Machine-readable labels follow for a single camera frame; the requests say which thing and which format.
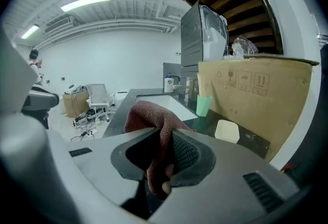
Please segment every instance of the sink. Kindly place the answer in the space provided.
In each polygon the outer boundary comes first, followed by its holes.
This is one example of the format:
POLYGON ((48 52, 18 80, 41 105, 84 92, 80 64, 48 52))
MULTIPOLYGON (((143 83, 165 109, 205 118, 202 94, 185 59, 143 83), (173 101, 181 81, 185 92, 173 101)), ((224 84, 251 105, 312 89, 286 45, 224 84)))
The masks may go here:
POLYGON ((197 118, 194 113, 190 112, 186 107, 184 107, 170 95, 137 96, 136 102, 140 100, 149 101, 169 109, 174 114, 176 114, 176 116, 179 117, 181 121, 197 118))

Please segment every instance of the countertop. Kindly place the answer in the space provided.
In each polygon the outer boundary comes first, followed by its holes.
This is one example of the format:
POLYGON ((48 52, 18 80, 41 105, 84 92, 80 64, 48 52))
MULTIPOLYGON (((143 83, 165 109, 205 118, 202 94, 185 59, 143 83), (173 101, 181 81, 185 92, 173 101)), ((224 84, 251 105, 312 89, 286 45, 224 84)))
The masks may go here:
MULTIPOLYGON (((184 96, 174 93, 164 93, 163 89, 131 89, 126 98, 123 100, 118 110, 111 119, 103 137, 110 137, 114 135, 124 134, 124 125, 127 120, 130 108, 135 104, 137 96, 146 95, 170 95, 179 101, 183 106, 188 108, 191 112, 196 114, 197 102, 185 101, 184 96)), ((197 117, 191 120, 183 121, 189 128, 196 130, 198 133, 214 137, 216 126, 219 120, 227 120, 222 115, 209 110, 206 117, 197 117)), ((237 144, 244 146, 262 158, 265 158, 270 142, 260 137, 259 135, 247 130, 238 125, 240 139, 237 144)))

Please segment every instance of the brown towel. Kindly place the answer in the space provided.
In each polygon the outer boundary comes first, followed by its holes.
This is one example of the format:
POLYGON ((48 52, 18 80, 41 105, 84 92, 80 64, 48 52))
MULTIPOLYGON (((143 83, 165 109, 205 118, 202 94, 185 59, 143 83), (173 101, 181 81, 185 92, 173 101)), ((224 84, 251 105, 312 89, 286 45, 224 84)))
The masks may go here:
POLYGON ((161 129, 159 134, 159 150, 147 169, 149 190, 153 194, 158 194, 164 182, 161 176, 167 166, 163 165, 163 163, 165 163, 172 129, 193 130, 187 127, 172 111, 148 101, 138 101, 129 111, 124 131, 129 133, 149 127, 161 129))

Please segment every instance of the cardboard box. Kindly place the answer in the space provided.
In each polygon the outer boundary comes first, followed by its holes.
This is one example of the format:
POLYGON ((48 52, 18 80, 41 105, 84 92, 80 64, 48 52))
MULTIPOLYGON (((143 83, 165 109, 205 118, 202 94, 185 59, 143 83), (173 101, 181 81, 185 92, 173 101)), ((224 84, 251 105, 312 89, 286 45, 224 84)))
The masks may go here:
POLYGON ((270 161, 298 121, 317 63, 256 57, 199 63, 199 94, 213 97, 210 109, 268 140, 270 161))
POLYGON ((89 92, 83 91, 72 95, 63 95, 63 102, 68 117, 76 118, 81 113, 87 112, 90 108, 86 100, 89 92))

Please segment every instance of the green cup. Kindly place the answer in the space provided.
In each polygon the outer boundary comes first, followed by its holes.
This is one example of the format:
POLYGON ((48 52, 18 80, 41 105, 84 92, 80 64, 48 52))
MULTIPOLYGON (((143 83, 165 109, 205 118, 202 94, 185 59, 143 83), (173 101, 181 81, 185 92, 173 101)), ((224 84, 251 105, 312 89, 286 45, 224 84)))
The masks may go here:
POLYGON ((201 96, 197 95, 196 114, 198 116, 206 116, 210 109, 212 100, 213 100, 213 97, 211 97, 211 96, 201 97, 201 96))

